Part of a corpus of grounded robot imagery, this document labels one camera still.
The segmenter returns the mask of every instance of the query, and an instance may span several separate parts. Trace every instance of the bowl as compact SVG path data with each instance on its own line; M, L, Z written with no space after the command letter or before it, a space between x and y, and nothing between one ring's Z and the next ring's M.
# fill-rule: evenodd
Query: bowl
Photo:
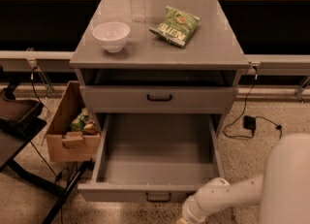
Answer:
M122 50L127 44L129 33L129 26L122 22L106 22L93 30L93 36L98 43L109 52Z

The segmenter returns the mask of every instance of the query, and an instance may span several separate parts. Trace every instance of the gray countertop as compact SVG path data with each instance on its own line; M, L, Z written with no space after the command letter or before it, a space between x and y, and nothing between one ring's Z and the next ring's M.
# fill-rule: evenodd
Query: gray countertop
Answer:
M145 0L146 21L132 22L129 0L102 0L70 61L72 68L244 69L243 51L217 0ZM185 48L149 31L165 20L166 6L200 18ZM118 53L103 50L92 36L97 25L121 21L131 28L128 44Z

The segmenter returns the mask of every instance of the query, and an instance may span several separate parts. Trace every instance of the open drawer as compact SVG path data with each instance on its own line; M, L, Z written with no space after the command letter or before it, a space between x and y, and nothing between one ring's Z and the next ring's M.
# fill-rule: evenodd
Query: open drawer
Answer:
M224 176L211 116L114 113L107 116L86 201L181 202Z
M91 112L227 113L236 87L82 86Z

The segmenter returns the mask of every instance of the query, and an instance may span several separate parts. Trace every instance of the power adapter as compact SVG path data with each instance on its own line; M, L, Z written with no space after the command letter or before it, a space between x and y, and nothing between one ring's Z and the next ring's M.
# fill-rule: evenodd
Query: power adapter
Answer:
M254 134L256 130L256 118L249 115L245 115L243 118L243 127L245 129L252 130L252 134Z

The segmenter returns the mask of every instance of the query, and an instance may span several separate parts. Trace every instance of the cardboard box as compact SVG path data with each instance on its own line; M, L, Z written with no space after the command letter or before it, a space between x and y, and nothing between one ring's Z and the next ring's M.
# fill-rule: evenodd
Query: cardboard box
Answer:
M85 107L79 92L79 83L69 81L59 107L47 132L49 160L54 162L88 161L96 152L100 136L69 132L70 123Z

